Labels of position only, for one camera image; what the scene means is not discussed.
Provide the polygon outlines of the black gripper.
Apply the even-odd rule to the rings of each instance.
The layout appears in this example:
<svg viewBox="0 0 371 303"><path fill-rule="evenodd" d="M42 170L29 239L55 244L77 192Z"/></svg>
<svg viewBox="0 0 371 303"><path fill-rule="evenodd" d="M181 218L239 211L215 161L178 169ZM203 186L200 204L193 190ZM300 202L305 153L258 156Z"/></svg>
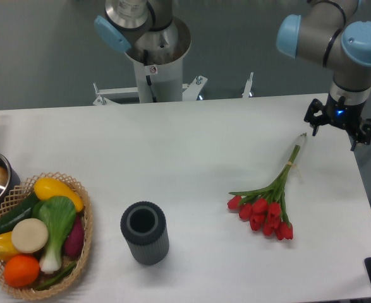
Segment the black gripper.
<svg viewBox="0 0 371 303"><path fill-rule="evenodd" d="M312 136L324 125L348 130L353 152L357 144L371 143L371 118L361 117L365 103L365 92L330 91L325 106L317 98L312 100L303 120L312 128Z"/></svg>

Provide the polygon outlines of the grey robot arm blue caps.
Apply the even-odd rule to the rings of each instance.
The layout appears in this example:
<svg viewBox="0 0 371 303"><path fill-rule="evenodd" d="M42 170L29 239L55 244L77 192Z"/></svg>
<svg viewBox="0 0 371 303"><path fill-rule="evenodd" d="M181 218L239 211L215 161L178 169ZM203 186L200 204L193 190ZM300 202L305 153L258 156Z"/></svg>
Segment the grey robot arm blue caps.
<svg viewBox="0 0 371 303"><path fill-rule="evenodd" d="M309 1L306 16L281 23L279 52L314 62L333 72L326 103L313 99L304 121L316 133L331 125L347 132L351 147L371 143L371 119L362 118L371 93L371 21L350 22L360 1Z"/></svg>

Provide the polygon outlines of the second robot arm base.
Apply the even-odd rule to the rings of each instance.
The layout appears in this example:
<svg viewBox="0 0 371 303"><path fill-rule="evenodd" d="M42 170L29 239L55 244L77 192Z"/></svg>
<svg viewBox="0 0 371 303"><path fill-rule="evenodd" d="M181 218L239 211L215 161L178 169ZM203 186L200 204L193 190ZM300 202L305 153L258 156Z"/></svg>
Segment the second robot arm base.
<svg viewBox="0 0 371 303"><path fill-rule="evenodd" d="M104 15L96 17L94 27L105 44L131 60L137 86L146 76L183 84L183 59L191 35L173 15L172 1L106 1Z"/></svg>

